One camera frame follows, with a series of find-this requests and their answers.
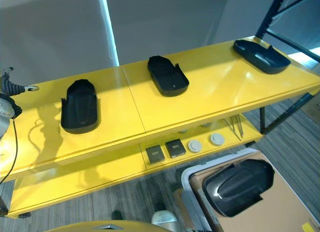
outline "black plastic tray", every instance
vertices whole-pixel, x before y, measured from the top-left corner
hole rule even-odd
[[[280,73],[291,63],[271,45],[269,48],[264,48],[255,42],[241,39],[234,41],[233,49],[267,74]]]
[[[262,200],[274,182],[274,169],[259,159],[232,164],[202,182],[205,197],[222,216],[233,217]]]
[[[148,70],[160,94],[166,97],[178,96],[185,92],[189,80],[179,67],[167,58],[159,55],[152,56],[148,61]]]
[[[87,79],[76,80],[62,98],[61,126],[71,134],[83,134],[98,126],[95,87]]]

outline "cable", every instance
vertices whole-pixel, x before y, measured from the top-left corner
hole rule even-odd
[[[17,160],[17,156],[18,156],[18,136],[17,136],[15,120],[13,120],[13,128],[14,128],[14,136],[15,136],[15,157],[14,157],[14,161],[13,161],[13,164],[11,166],[11,169],[6,174],[6,176],[1,180],[0,185],[3,183],[3,181],[9,176],[11,171],[14,169],[14,166],[15,166],[15,163],[16,163],[16,160]]]

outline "gray wall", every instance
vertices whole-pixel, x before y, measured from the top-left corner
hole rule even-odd
[[[107,0],[119,63],[212,43],[227,0]]]
[[[0,68],[33,84],[113,66],[99,0],[0,0]]]
[[[107,0],[120,64],[254,35],[273,0]],[[272,27],[320,46],[320,0]],[[0,68],[31,84],[111,67],[99,0],[0,0]],[[286,53],[294,50],[265,37]]]
[[[107,0],[120,64],[253,36],[273,0]],[[289,5],[295,0],[285,0]],[[320,46],[320,0],[309,0],[272,29],[309,49]],[[282,42],[265,36],[285,53]]]

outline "yellow shelf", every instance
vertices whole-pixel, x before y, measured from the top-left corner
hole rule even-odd
[[[146,170],[139,145],[15,180],[10,218],[115,185]]]
[[[88,133],[71,134],[60,123],[61,98],[79,79],[88,79],[98,98],[100,124]],[[144,134],[136,105],[123,71],[119,67],[40,83],[39,91],[14,97],[23,113],[16,119],[18,156],[8,180],[55,168],[116,149],[119,141]],[[0,177],[7,174],[15,157],[15,136],[11,125],[0,141]]]
[[[262,135],[244,116],[241,116],[241,123],[244,131],[242,140],[239,140],[229,130],[223,120],[219,120],[214,121],[211,127],[192,128],[186,133],[166,135],[143,142],[140,145],[131,145],[127,148],[16,179],[7,216],[17,218],[18,215],[26,212],[262,138]],[[208,137],[213,133],[223,134],[225,143],[221,146],[210,144]],[[170,158],[164,143],[177,138],[181,139],[187,152],[182,156]],[[199,153],[191,153],[187,149],[187,142],[194,139],[202,142],[203,149]],[[151,165],[145,148],[154,145],[161,145],[165,161]]]
[[[176,97],[159,93],[148,60],[123,66],[147,132],[225,118],[320,88],[319,76],[292,64],[278,74],[261,72],[232,49],[233,43],[166,55],[173,64],[179,63],[190,82],[186,92]]]
[[[142,156],[145,162],[145,166],[148,171],[162,170],[167,167],[174,166],[181,162],[186,162],[190,160],[194,160],[199,157],[203,157],[208,154],[217,153],[222,150],[226,150],[228,148],[232,148],[241,144],[245,144],[251,141],[258,141],[262,138],[262,135],[254,128],[254,126],[243,116],[240,116],[242,129],[244,132],[243,138],[240,137],[239,132],[237,131],[238,137],[234,135],[234,133],[229,129],[224,120],[213,121],[209,127],[197,126],[189,129],[185,133],[176,132],[172,134],[168,134],[157,139],[153,139],[151,141],[146,141],[140,143],[140,148],[142,151]],[[224,136],[225,143],[221,146],[213,145],[210,142],[210,135],[214,133],[219,133]],[[172,141],[175,139],[180,139],[186,153],[184,155],[171,158],[169,152],[166,148],[165,143],[168,141]],[[191,152],[188,149],[188,142],[190,140],[198,140],[202,144],[202,149],[198,153]],[[161,150],[164,154],[165,160],[151,164],[146,152],[147,148],[160,145]]]
[[[147,61],[38,84],[14,97],[19,152],[7,180],[89,159],[320,89],[320,77],[289,65],[265,74],[232,50],[233,41],[170,54],[190,81],[176,97],[159,94]],[[78,79],[88,79],[99,99],[100,124],[85,134],[60,126],[61,98]],[[12,125],[0,141],[0,177],[9,171],[16,145]]]

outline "small square black box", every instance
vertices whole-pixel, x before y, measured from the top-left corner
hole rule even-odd
[[[167,148],[171,158],[181,156],[186,153],[186,149],[179,138],[166,142],[165,147]]]
[[[150,164],[160,162],[165,159],[164,153],[162,152],[160,145],[146,148],[145,150],[146,154],[148,155]]]

